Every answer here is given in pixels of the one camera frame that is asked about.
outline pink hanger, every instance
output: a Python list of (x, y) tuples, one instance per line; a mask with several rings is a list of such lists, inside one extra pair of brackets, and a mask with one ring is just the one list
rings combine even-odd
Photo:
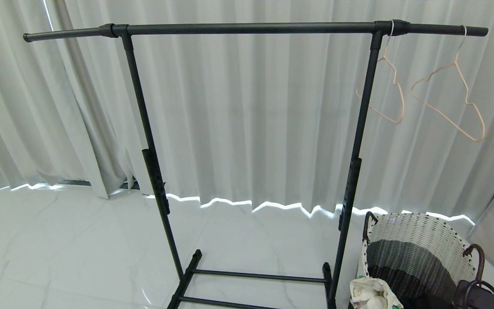
[[(373, 112), (381, 115), (382, 117), (386, 118), (386, 120), (392, 122), (392, 123), (395, 123), (395, 124), (400, 124), (403, 119), (404, 119), (404, 114), (405, 114), (405, 99), (404, 99), (404, 92), (403, 90), (401, 89), (401, 85), (396, 82), (396, 75), (398, 74), (398, 71), (396, 70), (396, 67), (392, 64), (392, 62), (388, 59), (388, 57), (386, 56), (386, 52), (388, 51), (388, 43), (390, 42), (390, 38), (392, 37), (392, 34), (394, 33), (394, 20), (392, 20), (392, 30), (390, 31), (390, 36), (388, 37), (388, 41), (386, 41), (386, 47), (384, 48), (384, 55), (382, 56), (382, 58), (378, 59), (377, 61), (377, 64), (381, 61), (386, 61), (386, 63), (388, 63), (388, 65), (390, 66), (390, 68), (392, 68), (392, 70), (394, 71), (394, 86), (397, 86), (398, 87), (398, 90), (400, 91), (400, 96), (401, 96), (401, 115), (400, 115), (400, 119), (398, 119), (397, 121), (395, 121), (394, 119), (391, 119), (389, 118), (388, 116), (384, 115), (383, 113), (377, 111), (376, 109), (374, 109), (371, 105), (369, 105), (369, 108), (371, 110), (373, 110)], [(359, 87), (363, 84), (363, 81), (365, 80), (365, 75), (363, 75), (361, 77), (361, 79), (359, 80), (359, 84), (357, 85), (357, 88), (355, 88), (355, 94), (357, 94), (357, 96), (359, 98), (361, 98), (361, 95), (359, 94)]]
[[(430, 107), (431, 109), (433, 109), (434, 111), (438, 112), (440, 115), (442, 115), (447, 121), (449, 121), (452, 125), (454, 125), (457, 130), (459, 130), (462, 134), (466, 135), (469, 139), (472, 139), (473, 141), (475, 142), (480, 142), (484, 139), (485, 137), (485, 123), (484, 123), (484, 120), (483, 120), (483, 117), (482, 117), (482, 114), (480, 113), (480, 110), (478, 109), (478, 106), (476, 106), (476, 104), (474, 103), (469, 103), (468, 102), (468, 94), (470, 93), (470, 90), (468, 88), (468, 84), (466, 83), (466, 80), (464, 79), (464, 76), (462, 75), (462, 72), (461, 72), (461, 69), (459, 68), (458, 66), (458, 63), (457, 63), (457, 60), (458, 60), (458, 51), (461, 49), (461, 46), (463, 45), (464, 43), (464, 40), (466, 39), (466, 27), (464, 27), (464, 39), (462, 39), (462, 42), (461, 44), (459, 45), (458, 49), (457, 49), (457, 55), (455, 55), (455, 61), (453, 63), (449, 63), (447, 65), (444, 65), (443, 67), (435, 70), (434, 72), (430, 73), (430, 75), (427, 77), (427, 78), (423, 78), (423, 79), (420, 79), (418, 80), (417, 82), (415, 82), (413, 84), (413, 86), (411, 87), (411, 90), (410, 90), (410, 95), (419, 100), (421, 103), (424, 103), (426, 104), (428, 107)], [(432, 76), (434, 74), (436, 74), (437, 72), (443, 70), (443, 69), (446, 69), (446, 68), (449, 68), (449, 67), (455, 67), (457, 69), (457, 72), (459, 74), (459, 76), (461, 77), (462, 79), (462, 82), (464, 84), (464, 88), (466, 90), (466, 96), (464, 98), (464, 103), (466, 105), (471, 105), (474, 107), (474, 109), (476, 110), (476, 113), (478, 114), (478, 117), (480, 118), (480, 122), (482, 123), (482, 135), (480, 136), (479, 139), (475, 139), (474, 137), (472, 137), (471, 135), (469, 135), (468, 133), (466, 133), (463, 129), (461, 129), (458, 125), (456, 125), (456, 123), (454, 123), (451, 119), (449, 119), (449, 117), (445, 116), (445, 114), (443, 114), (443, 112), (441, 112), (439, 109), (433, 107), (432, 105), (428, 104), (425, 100), (422, 100), (421, 98), (419, 98), (418, 96), (416, 96), (415, 94), (413, 94), (413, 89), (415, 88), (415, 86), (417, 86), (418, 83), (424, 81), (424, 82), (428, 82)]]

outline woven basket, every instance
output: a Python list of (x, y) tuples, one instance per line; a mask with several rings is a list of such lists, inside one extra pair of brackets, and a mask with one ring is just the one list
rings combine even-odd
[[(441, 219), (368, 212), (358, 272), (386, 281), (399, 299), (435, 295), (451, 303), (458, 282), (476, 278), (473, 246), (467, 246)], [(485, 261), (481, 258), (478, 275)]]

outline black handbag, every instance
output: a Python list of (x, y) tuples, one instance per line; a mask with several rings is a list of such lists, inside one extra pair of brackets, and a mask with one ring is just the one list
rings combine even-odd
[(458, 283), (453, 297), (453, 307), (455, 309), (494, 309), (494, 287), (482, 280), (485, 263), (482, 247), (472, 244), (466, 248), (463, 255), (471, 254), (474, 249), (478, 250), (479, 255), (476, 279), (472, 282), (461, 280)]

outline floor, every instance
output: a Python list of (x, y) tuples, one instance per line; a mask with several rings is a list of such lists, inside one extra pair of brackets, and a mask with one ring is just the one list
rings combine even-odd
[[(183, 268), (196, 248), (199, 268), (322, 276), (334, 263), (338, 215), (300, 209), (170, 198), (170, 220)], [(346, 308), (348, 282), (361, 251), (362, 217), (350, 228), (337, 292)], [(470, 228), (452, 222), (460, 233)], [(488, 264), (484, 278), (494, 284)], [(0, 190), (0, 309), (159, 309), (178, 285), (157, 206), (139, 191), (109, 200), (89, 187)], [(187, 296), (253, 305), (325, 308), (322, 284), (194, 276)], [(181, 308), (209, 308), (183, 303)]]

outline black metal garment rack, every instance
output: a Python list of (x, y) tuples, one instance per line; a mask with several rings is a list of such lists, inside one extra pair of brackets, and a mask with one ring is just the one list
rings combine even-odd
[[(145, 159), (146, 168), (151, 181), (151, 186), (154, 191), (155, 200), (163, 222), (163, 228), (169, 242), (173, 261), (180, 280), (178, 288), (173, 295), (167, 309), (178, 308), (181, 302), (203, 303), (206, 305), (215, 305), (222, 307), (241, 308), (241, 309), (271, 309), (269, 307), (245, 305), (241, 303), (228, 303), (225, 301), (199, 299), (194, 297), (186, 297), (184, 294), (188, 288), (188, 284), (192, 280), (194, 274), (201, 275), (216, 275), (216, 276), (236, 276), (245, 278), (259, 278), (272, 280), (290, 280), (297, 282), (323, 283), (325, 286), (325, 298), (327, 301), (327, 309), (336, 309), (335, 295), (337, 293), (337, 284), (339, 281), (340, 268), (343, 262), (343, 255), (346, 246), (346, 237), (348, 235), (349, 223), (352, 215), (353, 200), (355, 197), (355, 188), (361, 168), (361, 158), (359, 158), (359, 150), (361, 148), (361, 140), (363, 137), (363, 129), (365, 128), (365, 120), (369, 107), (369, 98), (373, 88), (373, 80), (377, 67), (377, 60), (380, 46), (384, 35), (390, 35), (394, 31), (393, 36), (404, 35), (407, 33), (428, 33), (440, 35), (466, 35), (466, 36), (486, 36), (487, 28), (469, 27), (469, 26), (452, 26), (452, 25), (425, 25), (411, 24), (403, 20), (392, 21), (374, 21), (367, 23), (259, 23), (259, 24), (169, 24), (169, 25), (115, 25), (106, 24), (98, 28), (76, 29), (53, 31), (49, 33), (24, 33), (26, 42), (41, 41), (45, 39), (66, 39), (74, 37), (88, 36), (105, 36), (118, 38), (121, 37), (123, 48), (127, 55), (131, 79), (135, 88), (137, 103), (144, 127), (148, 149), (143, 149), (142, 154)], [(268, 274), (255, 273), (239, 273), (239, 272), (222, 272), (218, 270), (199, 270), (197, 268), (202, 251), (196, 250), (190, 261), (190, 265), (183, 272), (178, 252), (175, 244), (175, 239), (171, 230), (168, 215), (170, 214), (169, 202), (165, 195), (165, 188), (157, 153), (155, 150), (154, 137), (151, 133), (150, 121), (146, 110), (145, 98), (142, 93), (141, 80), (139, 70), (135, 60), (133, 51), (133, 35), (168, 35), (168, 34), (262, 34), (262, 33), (370, 33), (372, 40), (370, 44), (369, 62), (367, 65), (367, 74), (363, 86), (363, 95), (361, 105), (359, 107), (359, 116), (357, 127), (355, 129), (355, 137), (353, 141), (352, 158), (349, 165), (349, 173), (344, 194), (343, 209), (340, 215), (339, 230), (340, 238), (337, 248), (337, 257), (333, 274), (327, 262), (323, 264), (323, 278), (305, 278), (298, 276), (276, 276)]]

